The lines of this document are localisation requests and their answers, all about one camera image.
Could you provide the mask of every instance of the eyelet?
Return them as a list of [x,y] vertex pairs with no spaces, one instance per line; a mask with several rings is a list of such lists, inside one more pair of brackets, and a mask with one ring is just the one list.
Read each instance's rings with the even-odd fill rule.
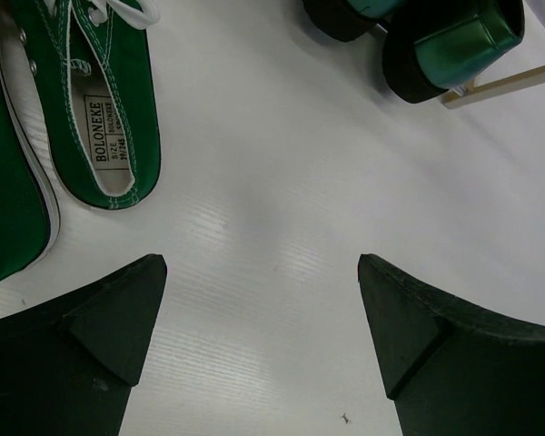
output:
[[26,32],[24,29],[20,29],[20,34],[18,34],[18,39],[20,39],[20,42],[23,44],[23,45],[26,45]]
[[90,7],[89,9],[87,9],[87,12],[89,13],[89,21],[91,21],[91,24],[94,25],[95,27],[99,27],[99,24],[101,23],[97,23],[93,18],[95,9],[93,7]]
[[38,65],[36,65],[36,62],[31,60],[28,62],[28,66],[30,67],[30,72],[36,77],[38,74]]

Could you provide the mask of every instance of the green platform shoe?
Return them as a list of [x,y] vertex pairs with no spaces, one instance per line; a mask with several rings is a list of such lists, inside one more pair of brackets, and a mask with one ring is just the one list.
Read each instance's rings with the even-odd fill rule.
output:
[[160,137],[146,27],[152,0],[9,0],[45,113],[54,168],[81,203],[138,204]]
[[42,259],[60,223],[55,193],[3,83],[0,67],[0,281]]
[[383,72],[394,93],[420,103],[476,77],[524,33],[522,0],[413,0],[393,16]]
[[407,0],[302,0],[311,21],[333,39],[349,42]]

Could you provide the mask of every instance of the wooden stick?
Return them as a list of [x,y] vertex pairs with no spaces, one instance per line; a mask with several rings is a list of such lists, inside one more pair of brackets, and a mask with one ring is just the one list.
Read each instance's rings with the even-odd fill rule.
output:
[[477,103],[492,97],[514,93],[515,91],[531,88],[538,84],[545,84],[545,65],[497,80],[496,82],[490,82],[489,84],[474,87],[467,85],[469,92],[463,97],[455,93],[447,93],[442,97],[442,104],[449,109],[456,109],[466,104]]

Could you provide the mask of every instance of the shoe insole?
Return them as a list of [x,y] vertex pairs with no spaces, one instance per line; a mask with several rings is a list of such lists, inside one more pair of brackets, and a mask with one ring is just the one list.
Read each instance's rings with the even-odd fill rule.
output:
[[133,180],[122,122],[99,63],[92,55],[73,59],[73,44],[88,47],[75,22],[71,34],[71,96],[85,154],[104,193],[121,195]]

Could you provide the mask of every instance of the white shoelace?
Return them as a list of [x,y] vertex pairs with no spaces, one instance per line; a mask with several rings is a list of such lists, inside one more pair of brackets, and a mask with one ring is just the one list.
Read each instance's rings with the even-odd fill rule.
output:
[[[56,14],[56,0],[44,0],[46,9],[51,15]],[[126,5],[122,0],[86,0],[94,7],[89,8],[89,16],[94,25],[107,21],[107,5],[131,27],[144,30],[160,20],[160,11],[154,0],[136,0],[142,10]]]

